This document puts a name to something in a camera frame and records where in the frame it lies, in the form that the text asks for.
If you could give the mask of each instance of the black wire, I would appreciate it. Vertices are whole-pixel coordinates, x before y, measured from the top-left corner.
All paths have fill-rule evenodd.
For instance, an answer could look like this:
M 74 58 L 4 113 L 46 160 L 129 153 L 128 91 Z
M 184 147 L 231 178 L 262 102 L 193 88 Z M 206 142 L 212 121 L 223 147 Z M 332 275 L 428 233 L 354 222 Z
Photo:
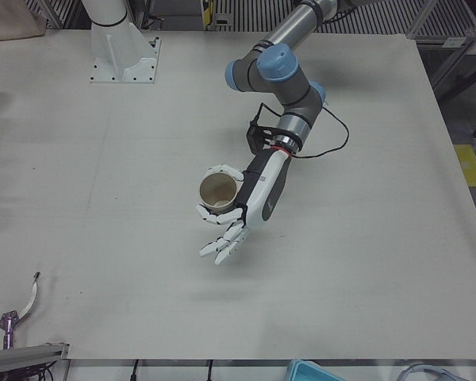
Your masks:
M 276 111 L 273 111 L 270 107 L 268 107 L 267 104 L 261 102 L 261 104 L 259 105 L 259 110 L 257 110 L 257 114 L 254 117 L 255 122 L 257 122 L 259 120 L 259 115 L 261 115 L 261 111 L 263 110 L 263 107 L 265 109 L 267 109 L 268 111 L 270 111 L 276 117 L 281 117 L 282 116 L 281 114 L 277 113 Z
M 261 102 L 261 105 L 259 106 L 259 110 L 257 111 L 257 114 L 255 115 L 254 117 L 254 121 L 257 123 L 257 121 L 259 120 L 259 115 L 261 114 L 261 110 L 263 109 L 263 107 L 265 109 L 267 109 L 268 111 L 270 111 L 273 115 L 277 116 L 277 117 L 281 117 L 282 115 L 273 111 L 270 107 L 268 107 L 266 104 L 262 103 Z M 347 125 L 341 121 L 334 113 L 332 113 L 330 110 L 328 110 L 326 107 L 323 106 L 323 110 L 326 111 L 328 114 L 330 114 L 332 117 L 334 117 L 346 130 L 346 133 L 347 133 L 347 136 L 344 140 L 344 142 L 342 143 L 341 146 L 339 147 L 336 147 L 336 148 L 332 148 L 332 149 L 329 149 L 328 151 L 324 151 L 322 153 L 319 153 L 317 155 L 310 155 L 310 156 L 296 156 L 296 155 L 293 155 L 294 158 L 296 159 L 314 159 L 316 157 L 321 157 L 323 155 L 326 155 L 327 153 L 330 153 L 330 152 L 334 152 L 334 151 L 339 151 L 340 149 L 344 148 L 347 144 L 347 142 L 349 141 L 349 128 L 347 127 Z
M 349 141 L 349 128 L 346 126 L 346 124 L 343 121 L 341 121 L 334 113 L 332 113 L 326 107 L 323 106 L 323 110 L 326 111 L 328 114 L 330 114 L 332 117 L 334 117 L 345 128 L 346 133 L 347 133 L 346 139 L 344 140 L 344 142 L 342 143 L 341 146 L 329 149 L 328 151 L 324 151 L 324 152 L 319 153 L 317 155 L 310 155 L 310 156 L 296 156 L 296 155 L 293 155 L 293 157 L 296 157 L 297 159 L 313 159 L 313 158 L 316 158 L 316 157 L 321 157 L 323 155 L 326 155 L 327 153 L 330 153 L 330 152 L 339 151 L 340 149 L 342 149 L 346 146 L 347 142 Z
M 352 9 L 350 9 L 350 10 L 346 10 L 346 11 L 343 12 L 342 14 L 336 15 L 336 16 L 330 18 L 329 20 L 323 22 L 323 25 L 333 24 L 334 22 L 338 22 L 338 21 L 340 21 L 340 20 L 343 20 L 344 18 L 346 18 L 347 16 L 349 16 L 351 13 L 355 12 L 357 9 L 358 9 L 358 7 L 355 6 L 354 8 L 352 8 Z
M 208 363 L 208 377 L 206 381 L 212 381 L 212 368 L 213 368 L 213 360 L 210 360 Z
M 140 363 L 139 359 L 134 361 L 134 369 L 132 370 L 132 374 L 130 375 L 130 381 L 136 381 L 137 364 L 139 363 Z

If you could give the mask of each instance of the red ring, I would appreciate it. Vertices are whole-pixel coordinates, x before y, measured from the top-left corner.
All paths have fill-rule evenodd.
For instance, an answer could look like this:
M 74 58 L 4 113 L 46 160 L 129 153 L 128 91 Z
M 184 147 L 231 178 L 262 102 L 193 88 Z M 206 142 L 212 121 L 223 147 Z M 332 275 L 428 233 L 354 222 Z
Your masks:
M 270 148 L 274 148 L 274 149 L 278 149 L 280 151 L 284 151 L 287 155 L 289 155 L 289 157 L 293 157 L 293 154 L 291 152 L 287 151 L 285 148 L 279 147 L 277 145 L 272 145 L 272 146 L 270 146 Z

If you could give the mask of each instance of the blue bin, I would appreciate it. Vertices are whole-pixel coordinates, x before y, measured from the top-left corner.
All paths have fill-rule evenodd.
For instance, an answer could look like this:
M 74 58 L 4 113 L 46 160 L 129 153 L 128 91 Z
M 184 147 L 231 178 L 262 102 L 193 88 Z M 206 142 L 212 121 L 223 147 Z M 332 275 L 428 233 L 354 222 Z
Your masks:
M 345 381 L 324 370 L 312 361 L 293 360 L 287 368 L 284 381 Z

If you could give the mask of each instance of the paper cup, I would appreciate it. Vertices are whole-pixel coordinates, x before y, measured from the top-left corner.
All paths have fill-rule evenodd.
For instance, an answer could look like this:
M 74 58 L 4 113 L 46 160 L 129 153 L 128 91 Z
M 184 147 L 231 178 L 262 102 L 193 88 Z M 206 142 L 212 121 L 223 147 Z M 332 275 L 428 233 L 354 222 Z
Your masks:
M 237 193 L 235 179 L 224 172 L 206 176 L 199 186 L 203 205 L 215 213 L 223 213 L 229 209 Z

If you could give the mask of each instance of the white table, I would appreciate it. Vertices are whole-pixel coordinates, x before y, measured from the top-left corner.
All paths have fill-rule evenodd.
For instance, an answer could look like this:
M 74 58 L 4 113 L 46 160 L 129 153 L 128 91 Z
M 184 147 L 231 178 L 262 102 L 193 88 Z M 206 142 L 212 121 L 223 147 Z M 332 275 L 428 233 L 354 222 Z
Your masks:
M 313 35 L 298 50 L 351 128 L 291 164 L 228 263 L 194 205 L 251 160 L 259 102 L 224 83 L 262 35 L 162 33 L 153 86 L 89 84 L 90 34 L 0 43 L 0 312 L 17 346 L 72 358 L 476 359 L 476 210 L 414 42 Z M 303 153 L 344 132 L 319 116 Z M 0 331 L 0 348 L 2 332 Z

